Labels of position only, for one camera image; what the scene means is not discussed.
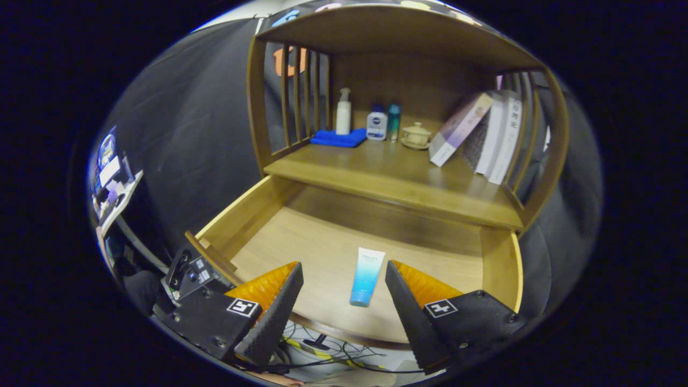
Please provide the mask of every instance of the blue towel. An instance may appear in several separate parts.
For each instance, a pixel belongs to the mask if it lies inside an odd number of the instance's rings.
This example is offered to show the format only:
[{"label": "blue towel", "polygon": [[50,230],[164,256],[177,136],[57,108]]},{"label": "blue towel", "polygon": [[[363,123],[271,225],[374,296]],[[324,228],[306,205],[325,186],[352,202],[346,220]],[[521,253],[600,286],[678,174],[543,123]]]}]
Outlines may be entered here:
[{"label": "blue towel", "polygon": [[310,139],[312,144],[329,145],[331,147],[354,148],[365,140],[365,128],[352,130],[349,134],[336,134],[334,131],[319,130]]}]

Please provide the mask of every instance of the book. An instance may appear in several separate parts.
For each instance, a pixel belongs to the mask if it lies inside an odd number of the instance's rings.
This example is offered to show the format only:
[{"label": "book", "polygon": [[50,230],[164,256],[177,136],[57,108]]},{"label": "book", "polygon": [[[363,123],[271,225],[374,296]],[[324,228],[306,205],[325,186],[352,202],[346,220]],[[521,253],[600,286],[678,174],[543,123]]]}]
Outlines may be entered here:
[{"label": "book", "polygon": [[497,140],[502,132],[504,120],[504,93],[490,92],[492,106],[485,117],[471,132],[464,145],[464,157],[473,173],[485,175],[496,154]]},{"label": "book", "polygon": [[443,166],[475,129],[491,105],[492,98],[483,92],[469,97],[466,103],[459,106],[430,141],[430,161],[438,167]]},{"label": "book", "polygon": [[497,154],[490,163],[487,172],[488,181],[494,184],[501,184],[509,168],[518,141],[519,130],[521,127],[521,115],[523,105],[518,94],[511,90],[506,93],[506,114],[504,118],[504,132],[500,136],[497,145]]}]

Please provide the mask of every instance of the open drawer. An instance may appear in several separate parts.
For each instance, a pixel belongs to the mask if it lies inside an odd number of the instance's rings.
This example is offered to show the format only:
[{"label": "open drawer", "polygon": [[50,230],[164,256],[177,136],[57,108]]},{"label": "open drawer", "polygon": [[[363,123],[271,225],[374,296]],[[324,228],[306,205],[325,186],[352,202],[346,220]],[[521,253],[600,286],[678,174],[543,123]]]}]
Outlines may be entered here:
[{"label": "open drawer", "polygon": [[523,290],[515,232],[464,224],[431,212],[267,176],[195,237],[233,282],[300,261],[303,287],[292,321],[351,342],[405,348],[408,339],[385,286],[369,307],[349,304],[358,248],[384,251],[462,292],[484,289],[513,310]]}]

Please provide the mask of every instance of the shelf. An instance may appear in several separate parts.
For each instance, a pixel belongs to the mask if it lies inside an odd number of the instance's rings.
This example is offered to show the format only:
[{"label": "shelf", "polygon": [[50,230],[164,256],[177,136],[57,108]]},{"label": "shelf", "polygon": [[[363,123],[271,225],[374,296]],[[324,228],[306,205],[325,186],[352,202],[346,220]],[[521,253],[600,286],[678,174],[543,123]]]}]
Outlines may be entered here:
[{"label": "shelf", "polygon": [[457,151],[441,168],[427,151],[366,140],[356,148],[306,145],[265,167],[267,174],[431,211],[443,218],[519,231],[513,196],[475,175]]},{"label": "shelf", "polygon": [[395,52],[467,62],[490,73],[541,67],[532,55],[493,32],[438,12],[360,4],[308,14],[258,39],[326,54]]}]

